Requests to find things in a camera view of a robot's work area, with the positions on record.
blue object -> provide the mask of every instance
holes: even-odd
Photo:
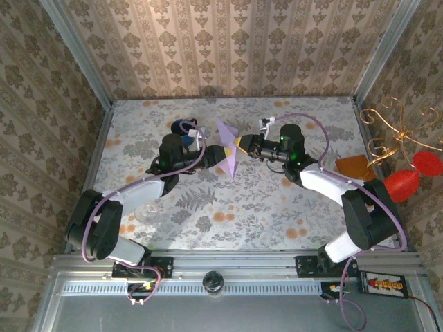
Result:
[[[188,136],[183,130],[181,130],[180,122],[183,120],[185,120],[185,119],[175,120],[171,125],[171,132],[176,133],[177,135],[180,135],[181,139],[183,141],[183,145],[185,145],[186,147],[189,147],[194,142],[194,138]],[[195,120],[195,119],[191,119],[190,121],[192,123],[194,123],[195,125],[197,124],[197,120]],[[189,130],[189,129],[192,129],[192,126],[185,123],[185,124],[183,124],[183,128],[185,130]]]

round knob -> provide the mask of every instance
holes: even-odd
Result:
[[[217,271],[210,271],[203,277],[203,288],[213,297],[219,297],[224,291],[223,276]]]

black mounting bracket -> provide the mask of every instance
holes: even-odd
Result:
[[[161,279],[171,279],[174,270],[173,257],[149,257],[148,267],[155,267],[160,271]],[[114,263],[112,267],[112,279],[124,279],[128,281],[156,279],[157,275],[151,270],[141,270],[134,268],[127,268],[126,266]]]
[[[346,261],[335,264],[331,268],[325,270],[318,256],[297,256],[296,268],[298,278],[339,278],[343,273]],[[347,270],[349,277],[357,277],[359,267],[357,262],[354,261]]]

circuit board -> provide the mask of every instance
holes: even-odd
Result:
[[[408,298],[408,289],[403,275],[388,275],[359,271],[359,287],[362,293]]]

yellow triangle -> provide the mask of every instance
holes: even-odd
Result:
[[[225,147],[224,148],[224,154],[225,154],[226,157],[229,157],[231,154],[233,154],[233,152],[232,152],[231,149]]]

